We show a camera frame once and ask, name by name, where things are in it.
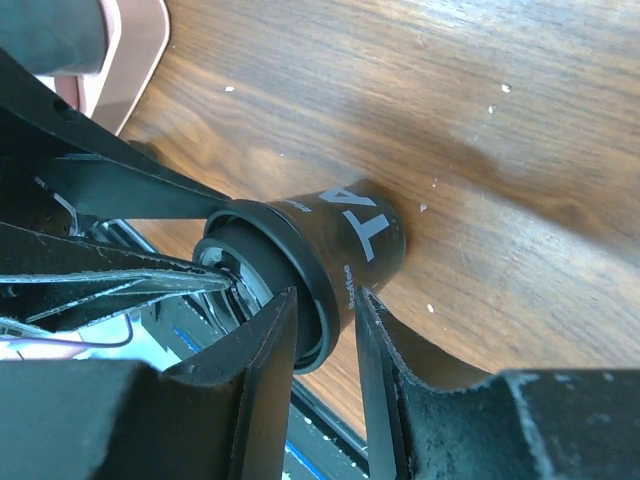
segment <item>small label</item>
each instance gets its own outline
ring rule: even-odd
[[[296,207],[298,210],[302,210],[304,213],[311,213],[313,211],[309,207],[307,207],[306,205],[303,205],[300,202],[296,202],[295,200],[286,199],[286,200],[283,200],[283,202],[290,203],[291,205]]]
[[[351,267],[349,265],[344,266],[344,274],[347,279],[345,286],[349,293],[349,310],[353,310],[356,306],[356,289],[353,286],[353,275],[351,275]]]

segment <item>wooden table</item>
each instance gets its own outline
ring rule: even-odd
[[[474,365],[638,366],[635,2],[167,3],[125,138],[233,197],[375,180],[410,236],[384,301]],[[184,258],[202,234],[135,226]],[[304,381],[364,434],[352,328]]]

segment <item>scratched black edge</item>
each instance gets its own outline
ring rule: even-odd
[[[98,224],[89,234],[98,241],[140,248],[148,252],[157,251],[124,220]],[[185,297],[185,301],[191,307],[196,307],[188,297]],[[154,331],[150,333],[161,346],[170,346],[179,357],[188,355],[189,349],[185,348],[182,340],[173,332],[152,330]],[[186,330],[189,334],[195,334],[194,337],[200,337],[196,331],[190,328]],[[284,470],[292,480],[318,478],[318,474],[319,478],[326,479],[368,478],[369,464],[365,441],[296,379],[293,380],[291,391],[287,442],[289,447],[293,448],[287,449]],[[300,462],[296,453],[309,462],[310,468],[304,466],[304,462]]]

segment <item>purple cable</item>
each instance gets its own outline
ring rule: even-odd
[[[124,314],[127,323],[127,338],[116,343],[99,343],[99,342],[77,342],[75,340],[63,340],[61,338],[41,338],[41,337],[18,337],[18,338],[0,338],[0,342],[8,342],[8,348],[23,348],[29,345],[55,345],[59,347],[84,347],[84,348],[120,348],[131,343],[133,340],[133,325],[131,317],[128,313]]]

